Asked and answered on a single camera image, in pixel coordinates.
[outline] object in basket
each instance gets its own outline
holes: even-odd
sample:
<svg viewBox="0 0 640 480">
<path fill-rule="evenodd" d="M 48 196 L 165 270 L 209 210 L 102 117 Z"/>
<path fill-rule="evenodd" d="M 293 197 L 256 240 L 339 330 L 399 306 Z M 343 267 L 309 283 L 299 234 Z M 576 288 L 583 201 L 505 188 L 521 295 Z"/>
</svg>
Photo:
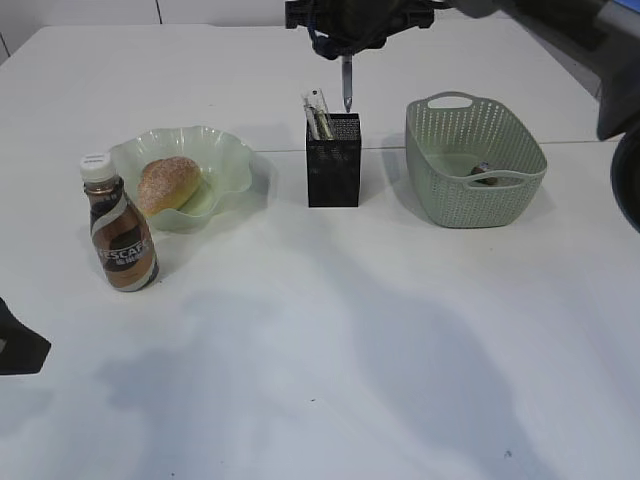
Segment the object in basket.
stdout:
<svg viewBox="0 0 640 480">
<path fill-rule="evenodd" d="M 487 173 L 491 170 L 489 166 L 489 162 L 482 162 L 479 165 L 476 165 L 471 169 L 471 173 L 469 175 L 478 175 L 480 173 Z M 494 186 L 498 183 L 498 179 L 494 177 L 483 178 L 481 180 L 476 180 L 478 183 L 484 183 L 485 185 Z"/>
</svg>

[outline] wavy bowl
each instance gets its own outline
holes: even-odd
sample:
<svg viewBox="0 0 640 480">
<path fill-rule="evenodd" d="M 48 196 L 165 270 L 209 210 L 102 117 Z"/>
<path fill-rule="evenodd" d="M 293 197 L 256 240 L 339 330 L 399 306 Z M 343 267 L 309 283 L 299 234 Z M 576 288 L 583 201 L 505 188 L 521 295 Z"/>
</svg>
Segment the wavy bowl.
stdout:
<svg viewBox="0 0 640 480">
<path fill-rule="evenodd" d="M 158 230 L 198 229 L 222 211 L 223 197 L 251 186 L 253 150 L 237 137 L 214 128 L 158 128 L 111 149 L 125 191 L 134 203 L 138 202 L 138 183 L 145 165 L 178 155 L 200 166 L 203 181 L 180 209 L 169 208 L 147 219 Z"/>
</svg>

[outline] bottle cap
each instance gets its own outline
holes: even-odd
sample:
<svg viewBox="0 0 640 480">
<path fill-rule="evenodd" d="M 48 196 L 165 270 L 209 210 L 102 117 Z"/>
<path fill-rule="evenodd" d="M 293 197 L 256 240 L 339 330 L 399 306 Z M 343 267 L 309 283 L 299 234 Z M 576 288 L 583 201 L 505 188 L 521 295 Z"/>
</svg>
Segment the bottle cap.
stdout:
<svg viewBox="0 0 640 480">
<path fill-rule="evenodd" d="M 85 155 L 80 161 L 80 174 L 85 183 L 106 182 L 116 176 L 116 167 L 111 160 L 111 154 L 93 153 Z"/>
</svg>

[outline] bun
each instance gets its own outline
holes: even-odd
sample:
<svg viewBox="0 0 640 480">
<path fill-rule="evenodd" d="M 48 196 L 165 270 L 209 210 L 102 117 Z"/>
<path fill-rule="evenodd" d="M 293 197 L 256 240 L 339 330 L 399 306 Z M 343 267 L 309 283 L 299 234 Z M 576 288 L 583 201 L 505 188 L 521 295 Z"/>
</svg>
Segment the bun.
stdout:
<svg viewBox="0 0 640 480">
<path fill-rule="evenodd" d="M 138 207 L 151 217 L 166 208 L 180 208 L 200 185 L 200 167 L 187 157 L 151 162 L 142 170 Z"/>
</svg>

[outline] coffee bottle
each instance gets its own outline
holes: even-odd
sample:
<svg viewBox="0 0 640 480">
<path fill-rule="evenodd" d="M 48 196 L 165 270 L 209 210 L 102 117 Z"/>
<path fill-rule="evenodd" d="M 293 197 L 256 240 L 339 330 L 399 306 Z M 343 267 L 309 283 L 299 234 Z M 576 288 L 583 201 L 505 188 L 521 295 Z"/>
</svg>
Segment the coffee bottle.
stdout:
<svg viewBox="0 0 640 480">
<path fill-rule="evenodd" d="M 91 205 L 91 240 L 107 280 L 122 292 L 140 290 L 158 275 L 147 222 L 127 197 L 108 153 L 85 156 L 80 172 Z"/>
</svg>

